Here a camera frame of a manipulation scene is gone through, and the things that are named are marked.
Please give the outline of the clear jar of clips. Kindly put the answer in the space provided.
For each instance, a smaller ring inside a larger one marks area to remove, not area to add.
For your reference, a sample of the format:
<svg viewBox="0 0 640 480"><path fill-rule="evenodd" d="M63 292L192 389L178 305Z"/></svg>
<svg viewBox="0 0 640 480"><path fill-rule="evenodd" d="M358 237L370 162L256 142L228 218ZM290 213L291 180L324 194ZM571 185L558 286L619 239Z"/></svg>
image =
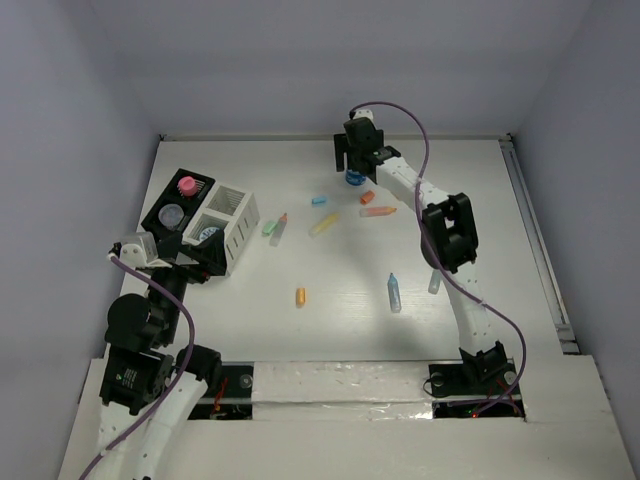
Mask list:
<svg viewBox="0 0 640 480"><path fill-rule="evenodd" d="M185 218L185 213L179 204L169 203L160 208L157 218L167 230L177 231Z"/></svg>

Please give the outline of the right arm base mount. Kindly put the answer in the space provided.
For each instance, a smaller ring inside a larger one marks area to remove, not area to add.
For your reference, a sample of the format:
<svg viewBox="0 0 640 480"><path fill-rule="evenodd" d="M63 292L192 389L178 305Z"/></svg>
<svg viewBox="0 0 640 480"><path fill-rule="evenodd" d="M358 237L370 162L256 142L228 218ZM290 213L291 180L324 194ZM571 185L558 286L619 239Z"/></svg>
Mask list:
<svg viewBox="0 0 640 480"><path fill-rule="evenodd" d="M474 355L461 351L457 363L429 366L422 389L437 418L525 417L518 372L497 341Z"/></svg>

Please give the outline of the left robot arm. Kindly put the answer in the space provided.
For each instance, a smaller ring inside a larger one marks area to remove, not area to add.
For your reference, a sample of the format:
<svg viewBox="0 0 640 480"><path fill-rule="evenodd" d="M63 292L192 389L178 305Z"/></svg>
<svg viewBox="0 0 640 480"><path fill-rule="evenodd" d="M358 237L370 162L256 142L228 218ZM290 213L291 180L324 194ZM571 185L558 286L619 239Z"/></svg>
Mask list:
<svg viewBox="0 0 640 480"><path fill-rule="evenodd" d="M118 297L107 312L96 453L80 476L158 479L198 401L220 396L227 380L220 353L195 342L183 303L191 272L161 258L149 232L122 238L108 259L147 290Z"/></svg>

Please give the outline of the blue slime jar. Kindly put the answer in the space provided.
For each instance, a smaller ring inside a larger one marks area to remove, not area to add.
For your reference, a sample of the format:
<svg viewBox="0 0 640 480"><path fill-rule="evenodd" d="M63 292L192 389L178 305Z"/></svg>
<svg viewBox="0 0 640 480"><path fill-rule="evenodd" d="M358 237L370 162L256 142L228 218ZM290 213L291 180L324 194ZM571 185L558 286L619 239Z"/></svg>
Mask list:
<svg viewBox="0 0 640 480"><path fill-rule="evenodd" d="M224 230L219 227L206 227L200 232L198 236L198 243L203 244L204 242L208 241L211 238L215 238L218 234L222 234L223 232Z"/></svg>
<svg viewBox="0 0 640 480"><path fill-rule="evenodd" d="M361 186L366 183L367 177L353 170L345 171L345 181L351 186Z"/></svg>

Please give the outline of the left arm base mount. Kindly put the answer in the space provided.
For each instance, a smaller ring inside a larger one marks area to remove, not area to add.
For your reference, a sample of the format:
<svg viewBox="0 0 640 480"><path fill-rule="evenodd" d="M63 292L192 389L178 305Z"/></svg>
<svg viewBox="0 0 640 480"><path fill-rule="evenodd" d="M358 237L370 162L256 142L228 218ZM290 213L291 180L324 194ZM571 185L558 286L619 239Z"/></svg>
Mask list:
<svg viewBox="0 0 640 480"><path fill-rule="evenodd" d="M223 363L215 390L207 392L191 411L189 420L235 421L253 417L253 363Z"/></svg>

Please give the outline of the yellow highlighter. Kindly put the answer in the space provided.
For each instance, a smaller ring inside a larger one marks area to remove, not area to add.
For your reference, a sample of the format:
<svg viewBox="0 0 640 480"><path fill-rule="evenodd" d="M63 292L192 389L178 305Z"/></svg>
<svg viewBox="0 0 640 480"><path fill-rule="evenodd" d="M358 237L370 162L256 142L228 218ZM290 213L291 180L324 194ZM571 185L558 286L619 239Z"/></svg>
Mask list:
<svg viewBox="0 0 640 480"><path fill-rule="evenodd" d="M340 218L340 214L338 212L334 212L325 216L322 220L318 221L314 224L309 230L309 236L311 238L315 238L332 225L334 225Z"/></svg>

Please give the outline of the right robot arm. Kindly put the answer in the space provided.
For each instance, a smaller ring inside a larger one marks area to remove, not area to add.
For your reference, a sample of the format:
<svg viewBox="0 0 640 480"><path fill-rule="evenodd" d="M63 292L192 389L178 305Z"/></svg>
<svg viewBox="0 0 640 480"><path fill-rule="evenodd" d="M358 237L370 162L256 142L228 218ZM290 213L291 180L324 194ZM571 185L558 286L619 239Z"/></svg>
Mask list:
<svg viewBox="0 0 640 480"><path fill-rule="evenodd" d="M480 299L475 271L479 240L469 197L422 180L401 153L385 143L369 110L350 115L344 131L334 136L334 150L337 170L367 177L417 214L423 257L443 278L461 360L429 367L430 393L437 398L497 394L512 365Z"/></svg>

